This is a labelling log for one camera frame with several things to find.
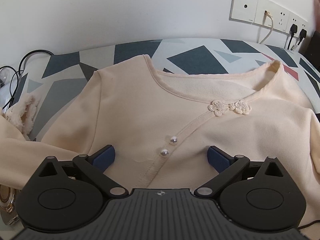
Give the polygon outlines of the cream cardigan with fur cuffs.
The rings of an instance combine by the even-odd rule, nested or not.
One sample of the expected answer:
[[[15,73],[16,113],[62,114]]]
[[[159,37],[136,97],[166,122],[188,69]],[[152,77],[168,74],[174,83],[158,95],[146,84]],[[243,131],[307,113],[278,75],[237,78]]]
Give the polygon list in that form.
[[[277,157],[319,219],[319,121],[278,61],[242,74],[178,75],[147,55],[94,72],[42,139],[26,141],[1,118],[1,184],[24,187],[49,155],[70,160],[107,144],[106,174],[127,189],[196,189],[216,175],[207,148],[259,161]]]

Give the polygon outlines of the patterned geometric tablecloth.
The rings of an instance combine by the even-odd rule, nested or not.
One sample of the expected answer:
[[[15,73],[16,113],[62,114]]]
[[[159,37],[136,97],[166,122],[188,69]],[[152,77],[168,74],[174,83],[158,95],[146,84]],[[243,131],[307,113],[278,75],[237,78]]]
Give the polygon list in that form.
[[[244,73],[272,60],[297,80],[319,112],[319,72],[302,54],[284,48],[216,38],[181,38],[117,44],[29,60],[14,97],[33,94],[38,100],[31,140],[44,133],[82,91],[93,73],[137,55],[149,55],[156,69],[175,74]]]

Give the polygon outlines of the gold round metal object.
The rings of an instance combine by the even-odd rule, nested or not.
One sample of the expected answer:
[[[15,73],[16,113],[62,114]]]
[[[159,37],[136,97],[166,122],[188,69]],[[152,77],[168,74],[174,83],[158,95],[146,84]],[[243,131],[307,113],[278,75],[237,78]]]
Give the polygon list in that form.
[[[15,208],[15,202],[19,194],[20,190],[1,185],[1,218],[5,225],[13,225],[19,220]]]

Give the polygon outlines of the black chair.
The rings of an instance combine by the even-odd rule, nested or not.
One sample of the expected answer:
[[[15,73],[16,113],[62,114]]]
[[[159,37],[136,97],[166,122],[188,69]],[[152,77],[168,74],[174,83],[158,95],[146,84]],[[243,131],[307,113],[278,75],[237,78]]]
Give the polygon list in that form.
[[[317,70],[319,70],[319,32],[314,31],[311,37],[307,37],[298,46],[301,53]]]

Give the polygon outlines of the black plug left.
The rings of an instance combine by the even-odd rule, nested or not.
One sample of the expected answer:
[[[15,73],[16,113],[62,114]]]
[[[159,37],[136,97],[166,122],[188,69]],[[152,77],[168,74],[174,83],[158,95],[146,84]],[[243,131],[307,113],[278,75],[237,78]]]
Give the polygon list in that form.
[[[298,30],[298,26],[296,24],[292,24],[289,31],[290,39],[287,45],[287,50],[289,50],[291,42],[293,40],[294,35],[297,33],[297,30]]]

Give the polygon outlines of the black plug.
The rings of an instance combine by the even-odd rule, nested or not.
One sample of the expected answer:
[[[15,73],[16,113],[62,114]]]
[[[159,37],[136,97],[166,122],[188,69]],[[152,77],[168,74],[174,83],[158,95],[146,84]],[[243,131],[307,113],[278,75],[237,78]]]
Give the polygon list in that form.
[[[297,45],[299,46],[301,44],[301,42],[306,38],[307,35],[307,31],[305,29],[302,29],[299,33],[299,41],[297,43]]]
[[[290,39],[287,45],[287,50],[289,50],[291,42],[293,40],[294,35],[297,33],[297,30],[298,30],[298,26],[296,24],[292,24],[289,31]]]

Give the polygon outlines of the black plug right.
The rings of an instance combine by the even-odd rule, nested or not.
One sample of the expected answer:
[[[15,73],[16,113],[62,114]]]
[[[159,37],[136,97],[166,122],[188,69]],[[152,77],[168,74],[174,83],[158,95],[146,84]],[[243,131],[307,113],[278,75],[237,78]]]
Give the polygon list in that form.
[[[305,29],[302,29],[299,33],[299,41],[297,43],[297,45],[299,46],[301,44],[301,42],[306,38],[307,35],[307,31]]]

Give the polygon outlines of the white wall socket strip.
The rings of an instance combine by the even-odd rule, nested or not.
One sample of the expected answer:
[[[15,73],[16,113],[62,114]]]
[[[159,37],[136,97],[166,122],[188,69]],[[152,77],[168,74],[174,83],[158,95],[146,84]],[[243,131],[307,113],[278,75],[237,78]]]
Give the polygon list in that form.
[[[308,29],[308,22],[270,0],[232,0],[230,19],[260,25],[288,34],[292,24],[297,32]]]

